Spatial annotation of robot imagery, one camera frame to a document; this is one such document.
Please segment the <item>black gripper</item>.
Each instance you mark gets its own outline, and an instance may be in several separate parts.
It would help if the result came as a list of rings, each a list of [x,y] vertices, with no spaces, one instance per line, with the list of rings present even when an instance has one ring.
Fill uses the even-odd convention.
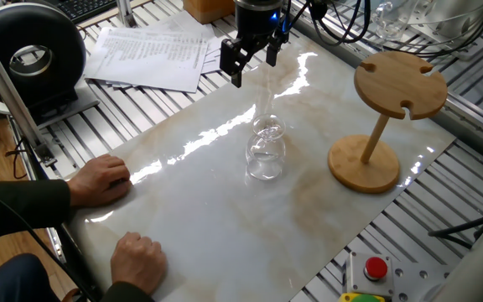
[[[221,41],[220,68],[231,77],[231,83],[242,86],[242,71],[251,58],[263,48],[263,39],[254,35],[272,34],[279,26],[283,0],[235,0],[236,39]],[[266,62],[274,67],[278,52],[289,39],[289,33],[276,31],[268,39]]]

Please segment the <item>person left hand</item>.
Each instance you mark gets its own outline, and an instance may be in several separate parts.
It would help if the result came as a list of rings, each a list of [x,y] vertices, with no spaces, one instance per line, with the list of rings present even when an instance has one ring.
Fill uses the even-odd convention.
[[[86,163],[67,181],[70,206],[98,207],[122,198],[131,188],[129,170],[124,161],[104,154]]]

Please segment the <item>person right hand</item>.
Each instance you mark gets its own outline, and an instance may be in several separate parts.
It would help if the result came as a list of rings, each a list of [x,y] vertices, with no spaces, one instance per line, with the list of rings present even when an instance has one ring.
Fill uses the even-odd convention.
[[[127,232],[117,242],[111,259],[113,284],[131,284],[152,295],[166,270],[167,258],[159,242],[138,232]]]

